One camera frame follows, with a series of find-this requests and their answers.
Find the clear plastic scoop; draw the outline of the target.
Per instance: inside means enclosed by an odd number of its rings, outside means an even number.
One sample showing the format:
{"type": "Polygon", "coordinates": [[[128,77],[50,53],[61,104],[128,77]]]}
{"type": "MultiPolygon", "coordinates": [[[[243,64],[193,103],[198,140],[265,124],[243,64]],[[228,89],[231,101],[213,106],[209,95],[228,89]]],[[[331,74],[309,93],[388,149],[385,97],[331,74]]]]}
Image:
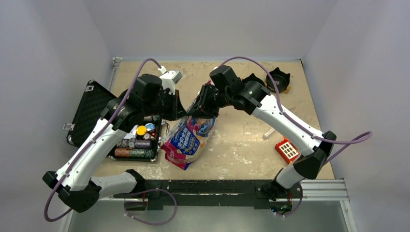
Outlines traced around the clear plastic scoop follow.
{"type": "Polygon", "coordinates": [[[275,132],[276,130],[274,128],[271,128],[268,132],[266,132],[263,136],[263,140],[267,140],[271,137],[271,135],[275,132]]]}

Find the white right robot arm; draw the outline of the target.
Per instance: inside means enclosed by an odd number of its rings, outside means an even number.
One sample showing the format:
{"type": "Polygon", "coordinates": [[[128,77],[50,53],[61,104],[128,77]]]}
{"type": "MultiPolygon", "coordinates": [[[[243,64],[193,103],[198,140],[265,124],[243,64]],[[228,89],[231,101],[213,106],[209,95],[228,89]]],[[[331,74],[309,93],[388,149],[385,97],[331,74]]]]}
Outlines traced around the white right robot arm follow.
{"type": "Polygon", "coordinates": [[[290,140],[300,155],[274,178],[271,190],[276,196],[284,196],[304,179],[317,177],[336,140],[333,132],[317,130],[288,113],[264,85],[240,79],[230,66],[217,67],[210,73],[210,78],[212,83],[202,86],[188,116],[213,118],[218,116],[220,108],[233,106],[265,122],[290,140]]]}

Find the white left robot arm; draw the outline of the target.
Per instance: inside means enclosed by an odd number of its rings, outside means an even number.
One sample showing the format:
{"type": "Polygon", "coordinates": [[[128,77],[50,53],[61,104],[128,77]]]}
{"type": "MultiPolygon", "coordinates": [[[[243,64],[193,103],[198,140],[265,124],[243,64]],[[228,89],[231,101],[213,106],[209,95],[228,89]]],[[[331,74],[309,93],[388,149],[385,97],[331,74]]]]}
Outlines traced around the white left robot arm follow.
{"type": "Polygon", "coordinates": [[[161,76],[143,74],[134,79],[131,90],[122,98],[108,102],[88,138],[73,157],[57,171],[49,171],[43,181],[61,201],[82,213],[97,200],[127,193],[133,198],[144,193],[145,179],[135,170],[108,177],[95,177],[94,172],[114,146],[135,125],[147,116],[159,116],[174,121],[185,116],[176,84],[182,78],[179,71],[167,71],[161,76]]]}

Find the pink pet food bag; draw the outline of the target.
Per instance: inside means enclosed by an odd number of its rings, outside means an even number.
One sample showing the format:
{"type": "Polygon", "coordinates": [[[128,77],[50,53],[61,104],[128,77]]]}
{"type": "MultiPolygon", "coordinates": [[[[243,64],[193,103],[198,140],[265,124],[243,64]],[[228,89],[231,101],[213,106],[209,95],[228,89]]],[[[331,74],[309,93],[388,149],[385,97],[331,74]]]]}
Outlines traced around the pink pet food bag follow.
{"type": "Polygon", "coordinates": [[[165,135],[161,149],[165,159],[186,170],[195,162],[215,131],[217,119],[186,116],[165,135]]]}

